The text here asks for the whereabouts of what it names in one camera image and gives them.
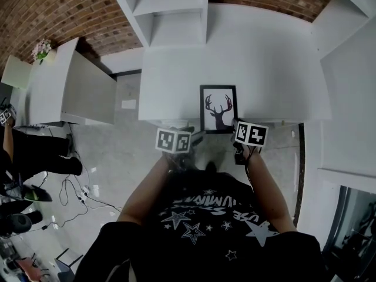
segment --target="gray floor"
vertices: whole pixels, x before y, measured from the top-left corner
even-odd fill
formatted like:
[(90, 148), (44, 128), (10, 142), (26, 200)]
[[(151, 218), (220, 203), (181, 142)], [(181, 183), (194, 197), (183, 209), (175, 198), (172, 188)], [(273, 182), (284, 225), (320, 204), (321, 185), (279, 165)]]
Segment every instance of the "gray floor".
[[(157, 127), (147, 122), (137, 120), (137, 109), (122, 109), (122, 100), (138, 99), (139, 75), (124, 76), (118, 79), (116, 95), (115, 125), (73, 126), (76, 145), (88, 173), (84, 171), (78, 177), (81, 186), (88, 185), (90, 178), (90, 195), (98, 200), (122, 207), (140, 183), (154, 162), (160, 157), (160, 152), (154, 149)], [(53, 128), (54, 136), (63, 136), (69, 129)], [(40, 133), (49, 135), (48, 130)], [(205, 167), (209, 160), (220, 164), (219, 170), (228, 172), (241, 182), (247, 183), (243, 166), (234, 164), (234, 150), (230, 143), (230, 135), (207, 135), (204, 142), (197, 147), (197, 166)], [(270, 129), (268, 142), (261, 154), (266, 161), (271, 174), (280, 186), (287, 201), (291, 216), (295, 211), (298, 168), (299, 168), (299, 134), (297, 126)], [(34, 176), (27, 183), (39, 185), (44, 173)], [(52, 221), (52, 216), (61, 225), (65, 220), (73, 218), (86, 211), (75, 197), (75, 191), (70, 183), (67, 184), (69, 203), (63, 207), (59, 201), (59, 192), (65, 176), (50, 173), (43, 188), (53, 198), (52, 203), (34, 204), (44, 215), (44, 223), (33, 226), (33, 230)], [(70, 180), (78, 191), (78, 181)], [(65, 191), (62, 191), (62, 201), (66, 202)], [(91, 208), (103, 206), (100, 203), (87, 200)], [(15, 236), (12, 241), (22, 257), (36, 253), (43, 264), (51, 270), (50, 281), (55, 281), (58, 272), (54, 258), (69, 247), (62, 261), (70, 263), (81, 254), (85, 254), (97, 237), (101, 226), (115, 221), (119, 212), (111, 207), (89, 209), (88, 213), (67, 222), (63, 228), (51, 225), (47, 230), (39, 230)]]

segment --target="white desk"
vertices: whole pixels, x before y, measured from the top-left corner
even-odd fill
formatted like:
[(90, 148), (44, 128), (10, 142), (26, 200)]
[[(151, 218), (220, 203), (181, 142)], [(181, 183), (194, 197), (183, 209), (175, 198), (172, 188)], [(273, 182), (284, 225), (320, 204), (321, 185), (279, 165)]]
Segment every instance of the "white desk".
[(57, 48), (49, 63), (34, 62), (26, 90), (13, 89), (16, 125), (87, 119), (114, 123), (116, 82), (76, 49), (78, 38)]

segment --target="black t-shirt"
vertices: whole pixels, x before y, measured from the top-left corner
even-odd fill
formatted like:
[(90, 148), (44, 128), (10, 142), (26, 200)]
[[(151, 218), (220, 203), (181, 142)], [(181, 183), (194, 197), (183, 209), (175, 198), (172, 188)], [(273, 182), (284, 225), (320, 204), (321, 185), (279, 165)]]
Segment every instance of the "black t-shirt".
[(174, 174), (145, 226), (104, 225), (75, 281), (324, 281), (313, 236), (279, 234), (250, 186), (224, 173)]

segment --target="framed picture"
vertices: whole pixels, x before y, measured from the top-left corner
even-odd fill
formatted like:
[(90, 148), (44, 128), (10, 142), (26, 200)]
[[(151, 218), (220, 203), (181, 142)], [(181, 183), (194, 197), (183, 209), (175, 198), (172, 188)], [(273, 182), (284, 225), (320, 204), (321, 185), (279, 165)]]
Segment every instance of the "framed picture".
[(235, 86), (200, 86), (201, 130), (207, 133), (232, 133), (237, 118)]

